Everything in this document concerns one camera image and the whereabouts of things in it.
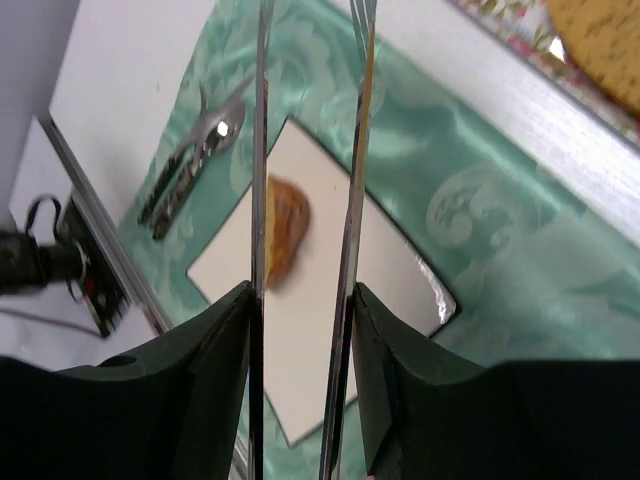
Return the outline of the metal serving tongs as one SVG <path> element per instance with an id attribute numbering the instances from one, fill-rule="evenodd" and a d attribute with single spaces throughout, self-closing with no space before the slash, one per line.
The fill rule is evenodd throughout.
<path id="1" fill-rule="evenodd" d="M 255 108 L 253 122 L 253 172 L 251 210 L 251 284 L 249 327 L 249 438 L 247 477 L 261 479 L 264 474 L 264 293 L 266 286 L 266 192 L 267 192 L 267 104 L 268 81 L 265 62 L 273 12 L 272 1 L 259 8 Z M 354 289 L 356 285 L 361 225 L 365 197 L 365 171 L 370 132 L 370 104 L 374 84 L 375 1 L 350 3 L 356 47 L 363 63 L 358 91 L 356 125 L 352 148 L 348 206 L 346 211 L 336 307 L 333 323 L 328 384 L 323 417 L 319 477 L 340 476 L 341 439 L 346 387 L 349 373 Z"/>

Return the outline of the large triangular bread loaf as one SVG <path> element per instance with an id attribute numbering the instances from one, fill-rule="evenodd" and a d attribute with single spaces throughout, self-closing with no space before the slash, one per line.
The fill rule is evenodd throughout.
<path id="1" fill-rule="evenodd" d="M 639 112 L 639 3 L 548 1 L 551 24 L 573 63 L 627 110 Z"/>

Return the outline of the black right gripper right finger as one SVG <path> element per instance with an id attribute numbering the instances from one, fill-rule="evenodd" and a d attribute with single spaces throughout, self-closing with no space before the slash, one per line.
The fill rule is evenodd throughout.
<path id="1" fill-rule="evenodd" d="M 397 318 L 364 284 L 352 337 L 367 473 L 377 479 L 635 479 L 639 364 L 485 368 Z"/>

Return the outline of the herb bread slice front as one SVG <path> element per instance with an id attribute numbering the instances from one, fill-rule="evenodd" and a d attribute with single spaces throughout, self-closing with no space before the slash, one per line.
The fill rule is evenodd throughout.
<path id="1" fill-rule="evenodd" d="M 265 220 L 265 287 L 277 288 L 291 271 L 310 224 L 307 195 L 292 182 L 269 174 Z"/>

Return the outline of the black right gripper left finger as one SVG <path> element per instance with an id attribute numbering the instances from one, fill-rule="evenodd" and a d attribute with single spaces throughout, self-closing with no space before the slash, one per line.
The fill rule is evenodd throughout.
<path id="1" fill-rule="evenodd" d="M 5 479 L 224 479 L 248 370 L 254 291 L 96 366 L 1 361 Z"/>

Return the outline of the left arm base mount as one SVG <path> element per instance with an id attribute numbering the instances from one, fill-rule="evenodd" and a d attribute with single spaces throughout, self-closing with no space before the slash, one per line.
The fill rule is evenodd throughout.
<path id="1" fill-rule="evenodd" d="M 43 244 L 34 226 L 46 203 L 54 209 L 53 240 Z M 92 336 L 106 339 L 116 331 L 127 304 L 122 281 L 76 203 L 63 206 L 55 196 L 43 194 L 29 205 L 21 230 L 1 230 L 1 294 L 35 295 L 58 284 L 88 308 L 95 323 Z"/>

